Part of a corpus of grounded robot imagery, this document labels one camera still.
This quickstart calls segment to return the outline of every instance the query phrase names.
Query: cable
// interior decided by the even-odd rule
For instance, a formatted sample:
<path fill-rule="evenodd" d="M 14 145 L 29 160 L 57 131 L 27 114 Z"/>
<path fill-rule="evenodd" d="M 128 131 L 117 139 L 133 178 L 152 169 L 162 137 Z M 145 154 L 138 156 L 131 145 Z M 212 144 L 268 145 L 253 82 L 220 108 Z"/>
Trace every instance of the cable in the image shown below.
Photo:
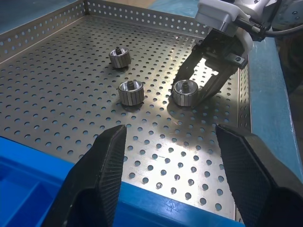
<path fill-rule="evenodd" d="M 285 36 L 285 35 L 292 35 L 294 33 L 303 31 L 303 25 L 300 25 L 298 27 L 294 27 L 294 28 L 290 28 L 284 31 L 277 31 L 277 32 L 273 32 L 273 31 L 265 31 L 265 36 L 266 37 L 281 37 L 281 36 Z"/>
<path fill-rule="evenodd" d="M 277 0 L 276 1 L 276 4 L 275 4 L 275 7 L 273 9 L 273 11 L 271 12 L 271 15 L 270 17 L 268 18 L 268 22 L 269 22 L 269 26 L 271 25 L 271 22 L 273 22 L 275 16 L 276 16 L 276 13 L 278 12 L 280 6 L 281 6 L 281 3 L 282 3 L 283 0 Z"/>

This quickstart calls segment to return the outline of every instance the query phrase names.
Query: metal cylinder part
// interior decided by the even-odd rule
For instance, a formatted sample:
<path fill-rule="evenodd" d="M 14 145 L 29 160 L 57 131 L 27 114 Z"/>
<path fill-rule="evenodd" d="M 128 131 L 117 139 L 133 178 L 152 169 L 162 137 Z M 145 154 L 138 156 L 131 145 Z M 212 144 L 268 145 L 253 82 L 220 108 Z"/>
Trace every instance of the metal cylinder part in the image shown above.
<path fill-rule="evenodd" d="M 143 84 L 137 80 L 123 82 L 119 85 L 118 92 L 123 105 L 138 105 L 144 100 Z"/>
<path fill-rule="evenodd" d="M 117 47 L 109 53 L 109 59 L 114 68 L 123 68 L 128 66 L 131 62 L 129 50 L 126 47 Z"/>
<path fill-rule="evenodd" d="M 191 106 L 197 99 L 198 85 L 189 79 L 180 80 L 173 86 L 172 95 L 177 105 Z"/>

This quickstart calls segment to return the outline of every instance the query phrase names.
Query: perforated metal tray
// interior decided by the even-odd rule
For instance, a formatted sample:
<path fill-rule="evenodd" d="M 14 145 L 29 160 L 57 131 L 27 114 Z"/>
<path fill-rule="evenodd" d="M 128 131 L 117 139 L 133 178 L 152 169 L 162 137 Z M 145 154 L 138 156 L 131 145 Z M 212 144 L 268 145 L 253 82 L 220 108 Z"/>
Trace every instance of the perforated metal tray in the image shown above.
<path fill-rule="evenodd" d="M 85 11 L 91 15 L 81 17 Z M 0 135 L 77 162 L 104 129 L 125 124 L 123 181 L 234 219 L 214 127 L 250 127 L 248 69 L 195 110 L 169 97 L 179 66 L 206 29 L 193 18 L 95 0 L 1 35 Z M 110 65 L 108 53 L 117 46 L 130 49 L 127 69 Z M 216 74 L 204 60 L 195 71 L 200 86 Z M 129 79 L 144 83 L 141 106 L 120 104 L 117 87 Z"/>

